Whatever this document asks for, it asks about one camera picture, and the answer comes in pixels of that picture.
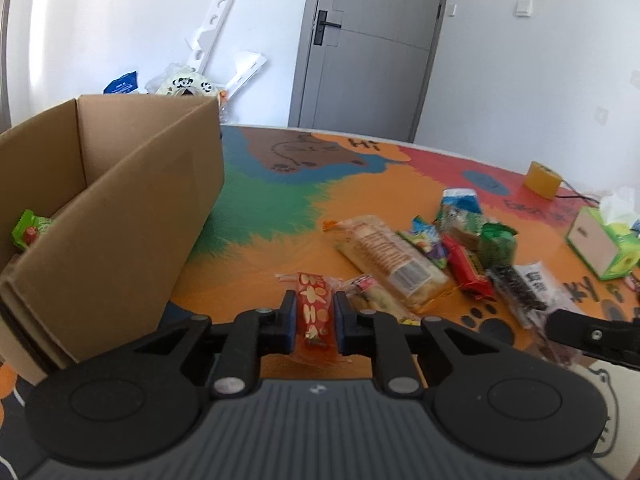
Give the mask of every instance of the paw print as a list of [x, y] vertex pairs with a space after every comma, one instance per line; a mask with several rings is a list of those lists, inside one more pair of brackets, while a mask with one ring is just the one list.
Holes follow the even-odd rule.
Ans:
[[491, 303], [485, 303], [483, 307], [484, 310], [476, 306], [470, 309], [468, 315], [460, 318], [460, 323], [482, 335], [513, 346], [516, 340], [513, 328], [505, 320], [496, 317], [498, 310]]
[[[602, 308], [602, 315], [604, 316], [604, 319], [608, 319], [610, 321], [631, 321], [629, 316], [622, 310], [622, 307], [620, 307], [615, 301], [602, 300], [600, 302], [600, 307]], [[640, 307], [634, 307], [632, 317], [640, 317]]]

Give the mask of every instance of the gray door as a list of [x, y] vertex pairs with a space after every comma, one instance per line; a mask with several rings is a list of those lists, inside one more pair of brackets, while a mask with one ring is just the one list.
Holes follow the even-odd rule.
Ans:
[[318, 0], [300, 127], [408, 140], [439, 2]]

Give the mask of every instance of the barcode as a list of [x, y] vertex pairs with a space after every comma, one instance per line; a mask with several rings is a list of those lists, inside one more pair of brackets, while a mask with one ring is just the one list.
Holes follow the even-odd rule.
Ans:
[[389, 276], [392, 285], [405, 296], [412, 295], [424, 282], [430, 279], [430, 273], [417, 262], [408, 262]]

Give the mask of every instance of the light switch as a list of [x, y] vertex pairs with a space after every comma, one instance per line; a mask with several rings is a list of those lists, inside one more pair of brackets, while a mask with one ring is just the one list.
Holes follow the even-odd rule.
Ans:
[[518, 0], [516, 6], [516, 16], [528, 18], [533, 13], [533, 0]]

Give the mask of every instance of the red snack bag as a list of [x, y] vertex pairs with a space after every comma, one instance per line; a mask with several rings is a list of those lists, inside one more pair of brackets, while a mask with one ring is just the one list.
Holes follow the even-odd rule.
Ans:
[[298, 323], [296, 348], [291, 354], [294, 361], [314, 366], [327, 366], [338, 360], [334, 330], [334, 288], [340, 283], [333, 278], [299, 272], [279, 276], [281, 282], [298, 297]]
[[447, 234], [442, 235], [442, 243], [449, 252], [449, 267], [460, 289], [475, 300], [495, 300], [494, 286], [484, 275], [476, 255]]

